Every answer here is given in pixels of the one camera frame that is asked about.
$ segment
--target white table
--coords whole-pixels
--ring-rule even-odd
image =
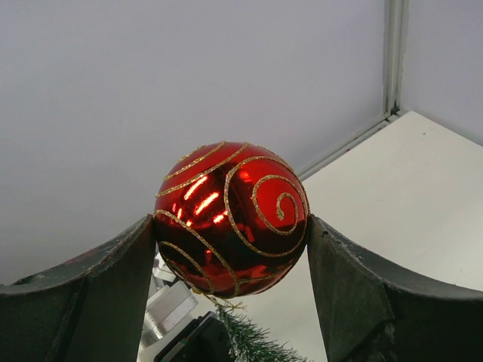
[[[410,112],[304,185],[312,212],[357,244],[431,278],[483,290],[483,148]],[[248,316],[326,361],[306,254]],[[194,314],[212,308],[204,298]]]

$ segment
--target gold spiral pattern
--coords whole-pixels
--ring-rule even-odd
[[[189,184],[195,182],[195,181],[198,181],[199,179],[201,179],[203,176],[206,176],[208,175],[209,173],[211,173],[213,170],[216,170],[218,167],[220,166],[223,166],[225,163],[231,161],[233,158],[235,158],[236,156],[238,156],[239,154],[241,154],[246,148],[248,147],[248,143],[245,143],[242,147],[240,147],[240,149],[236,152],[234,152],[231,156],[225,158],[223,161],[215,164],[213,167],[210,167],[208,168],[207,170],[201,172],[201,173],[198,173],[197,175],[193,176],[192,178],[188,179],[187,181],[185,181],[184,183],[181,183],[179,185],[176,185],[176,186],[173,186],[173,187],[170,187],[169,189],[167,190],[164,190],[163,192],[159,192],[156,197],[159,198],[160,196],[163,196],[163,195],[167,195],[167,194],[170,194],[172,193],[173,191],[176,191],[176,190],[179,190],[179,189],[182,189],[183,187],[186,187],[188,186]]]
[[[206,159],[206,158],[210,157],[210,156],[211,156],[212,154],[214,154],[216,151],[218,151],[219,149],[221,149],[221,148],[222,148],[224,145],[226,145],[226,141],[223,141],[222,143],[220,143],[218,146],[216,146],[216,147],[215,147],[215,148],[213,148],[212,150],[208,151],[208,152],[207,152],[206,154],[204,154],[203,156],[198,157],[197,159],[195,159],[195,160],[193,160],[193,161],[189,162],[189,163],[188,163],[186,166],[181,167],[181,168],[180,168],[178,171],[173,172],[173,173],[171,173],[171,174],[167,175],[167,176],[165,177],[165,180],[170,179],[170,178],[172,178],[172,177],[175,177],[175,176],[179,175],[180,173],[182,173],[182,172],[184,172],[184,171],[188,170],[189,168],[193,167],[194,165],[198,164],[199,162],[203,161],[204,159]],[[205,146],[198,147],[198,148],[197,148],[195,151],[193,151],[193,152],[189,153],[188,155],[186,155],[185,157],[181,158],[181,161],[182,161],[182,160],[184,160],[184,159],[186,159],[186,158],[188,158],[188,157],[189,157],[189,156],[191,156],[193,153],[195,153],[195,152],[199,151],[199,150],[200,150],[200,149],[202,149],[203,147],[205,147]]]
[[[300,246],[300,244],[302,243],[303,236],[305,235],[305,230],[306,230],[306,227],[307,227],[307,218],[305,218],[304,223],[303,223],[302,236],[300,237],[299,241],[295,244],[294,247],[292,247],[290,250],[285,251],[283,253],[267,253],[265,251],[262,251],[260,249],[257,249],[254,245],[252,245],[250,243],[250,241],[247,240],[247,238],[242,234],[242,232],[240,232],[240,229],[236,225],[235,219],[233,218],[233,214],[232,214],[231,208],[229,206],[228,191],[229,191],[229,182],[230,182],[230,180],[233,178],[233,175],[235,175],[235,172],[241,166],[243,166],[244,164],[247,164],[248,162],[252,162],[252,161],[256,161],[256,160],[270,160],[270,161],[274,161],[274,162],[276,162],[278,164],[281,164],[282,166],[287,167],[286,166],[286,163],[284,161],[282,161],[282,160],[280,160],[278,158],[273,158],[273,157],[268,157],[268,156],[253,156],[253,157],[249,157],[249,158],[246,158],[245,160],[243,160],[242,162],[238,163],[236,166],[234,166],[234,168],[232,168],[228,172],[228,174],[226,175],[225,187],[223,189],[223,201],[225,203],[225,209],[226,209],[226,213],[228,215],[228,220],[229,220],[230,225],[233,227],[233,230],[235,230],[235,233],[240,238],[240,240],[243,241],[243,243],[247,247],[249,247],[251,250],[253,250],[255,253],[258,253],[258,254],[263,255],[263,256],[268,256],[268,257],[287,256],[288,254],[294,252],[294,250],[296,250]],[[297,188],[297,186],[293,182],[291,182],[289,179],[287,179],[287,178],[285,178],[283,176],[278,176],[278,175],[267,175],[267,176],[263,177],[262,179],[260,179],[257,182],[257,185],[260,185],[263,181],[265,181],[266,179],[269,179],[269,178],[273,178],[273,179],[280,178],[280,179],[283,179],[284,181],[287,181],[294,188],[294,190],[299,194],[300,200],[302,201],[302,204],[303,204],[304,211],[307,212],[308,207],[307,207],[307,203],[306,203],[305,197],[302,195],[301,191]],[[266,217],[263,215],[263,213],[260,210],[260,208],[258,207],[257,197],[256,197],[256,195],[253,196],[253,193],[252,193],[252,198],[253,198],[253,202],[254,202],[254,206],[255,206],[255,210],[257,211],[257,214],[263,220],[263,222],[265,223],[265,225],[267,225],[267,227],[269,227],[270,230],[274,231],[275,233],[277,233],[279,235],[288,235],[288,234],[292,233],[295,230],[295,228],[297,227],[297,223],[295,223],[294,227],[289,232],[283,232],[281,230],[278,230],[278,229],[274,228],[269,223],[269,221],[266,219]]]
[[[181,249],[177,245],[174,245],[174,244],[172,244],[170,242],[167,242],[167,241],[162,241],[160,244],[161,245],[165,245],[167,247],[170,247],[171,249],[175,249],[178,253],[180,253],[185,258],[187,258],[189,260],[189,262],[191,262],[195,266],[196,270],[198,270],[198,272],[200,272],[200,274],[203,275],[203,277],[206,279],[206,281],[208,282],[208,285],[210,286],[210,292],[209,293],[210,294],[213,294],[213,292],[214,292],[213,282],[208,277],[208,275],[203,270],[203,268],[196,262],[196,260],[194,260],[191,256],[188,255],[188,253],[186,251],[184,251],[183,249]]]
[[[230,275],[232,276],[233,281],[235,282],[235,292],[233,293],[233,296],[237,296],[240,291],[240,281],[236,277],[236,274],[233,271],[232,267],[229,266],[228,262],[226,262],[226,260],[220,255],[220,253],[218,253],[217,250],[210,243],[208,243],[198,232],[191,229],[183,220],[178,219],[175,215],[165,210],[157,210],[156,212],[154,212],[153,217],[156,217],[156,215],[159,215],[159,214],[165,215],[170,219],[174,220],[175,222],[177,222],[178,224],[180,224],[183,228],[185,228],[185,230],[190,232],[191,235],[193,235],[195,238],[200,240],[200,242],[203,245],[205,245],[206,248],[209,249],[213,253],[213,255],[215,255],[218,258],[221,264],[225,267],[226,270],[228,270],[228,273],[230,273]]]

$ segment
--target green tinsel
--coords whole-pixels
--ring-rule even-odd
[[[307,362],[292,348],[267,339],[263,330],[229,305],[217,305],[217,314],[229,335],[231,357],[236,362]]]

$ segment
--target metal frame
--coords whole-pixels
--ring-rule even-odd
[[[386,0],[383,120],[377,122],[369,129],[364,130],[331,154],[306,165],[298,173],[298,176],[302,181],[308,179],[311,175],[321,170],[332,161],[337,160],[350,149],[353,149],[359,143],[373,136],[379,130],[405,114],[405,111],[400,107],[400,96],[403,61],[408,34],[408,5],[409,0]]]

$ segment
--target shiny red ball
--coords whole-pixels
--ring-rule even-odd
[[[202,146],[165,177],[155,203],[159,250],[186,283],[223,298],[267,290],[305,247],[309,205],[280,157],[249,143]]]

